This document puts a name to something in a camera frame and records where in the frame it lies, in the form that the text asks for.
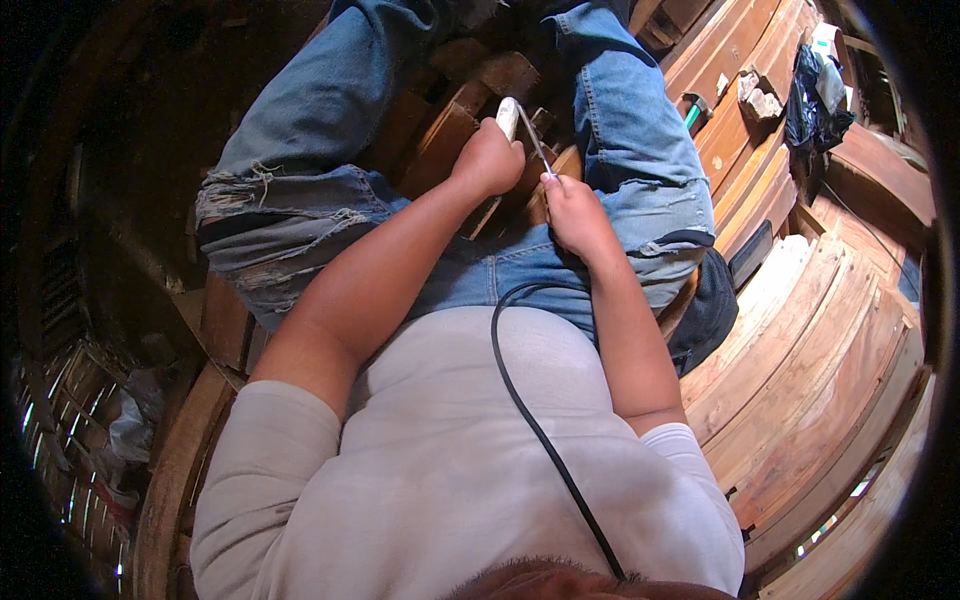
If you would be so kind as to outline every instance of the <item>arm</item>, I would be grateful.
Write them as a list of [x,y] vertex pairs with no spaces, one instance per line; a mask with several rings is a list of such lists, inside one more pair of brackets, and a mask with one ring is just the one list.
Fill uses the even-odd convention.
[[686,423],[680,381],[634,269],[593,190],[567,176],[541,178],[550,225],[587,265],[600,360],[613,411],[637,436],[668,422]]
[[251,375],[299,386],[343,420],[360,365],[393,335],[470,212],[516,184],[523,145],[491,118],[450,178],[330,261],[303,290]]

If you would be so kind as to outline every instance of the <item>gray t-shirt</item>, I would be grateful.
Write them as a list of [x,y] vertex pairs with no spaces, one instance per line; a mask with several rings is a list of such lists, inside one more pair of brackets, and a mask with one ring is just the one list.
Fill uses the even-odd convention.
[[[343,427],[305,390],[237,396],[197,506],[201,598],[430,599],[511,558],[608,567],[493,360],[492,308],[403,328],[359,377]],[[638,439],[600,357],[533,308],[500,320],[504,361],[625,569],[736,595],[744,549],[689,427]]]

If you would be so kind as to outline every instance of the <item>jeans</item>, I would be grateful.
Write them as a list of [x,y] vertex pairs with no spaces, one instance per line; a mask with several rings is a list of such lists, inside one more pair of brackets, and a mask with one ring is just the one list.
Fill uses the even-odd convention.
[[[276,330],[325,264],[411,202],[350,161],[375,137],[398,82],[451,31],[450,6],[334,2],[327,27],[263,89],[204,181],[198,221],[251,212],[290,217],[202,246],[267,330]],[[564,60],[581,65],[573,112],[585,181],[659,313],[712,244],[713,214],[708,179],[660,68],[623,18],[590,2],[544,24]],[[455,237],[406,320],[494,305],[533,280],[588,285],[588,273],[554,244],[546,224],[496,248]],[[538,290],[516,304],[555,313],[595,340],[587,293]]]

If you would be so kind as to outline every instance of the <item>person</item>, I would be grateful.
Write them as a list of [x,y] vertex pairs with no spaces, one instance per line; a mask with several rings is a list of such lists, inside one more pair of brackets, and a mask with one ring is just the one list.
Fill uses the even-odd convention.
[[[412,202],[349,163],[454,3],[337,0],[263,89],[197,200],[211,268],[276,331],[197,504],[201,598],[737,593],[741,533],[655,318],[712,243],[708,181],[628,6],[535,16],[576,72],[585,182],[543,179],[549,226],[506,248],[455,236],[524,168],[492,119]],[[536,280],[588,292],[520,295],[499,347],[623,578],[495,364],[492,307]]]

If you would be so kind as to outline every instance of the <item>white tool handle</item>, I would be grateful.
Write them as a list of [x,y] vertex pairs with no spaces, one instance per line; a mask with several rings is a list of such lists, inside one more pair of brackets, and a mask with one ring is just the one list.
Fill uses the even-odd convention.
[[496,124],[500,126],[511,143],[516,139],[516,120],[519,117],[520,109],[516,100],[507,96],[500,101],[500,106],[496,110]]

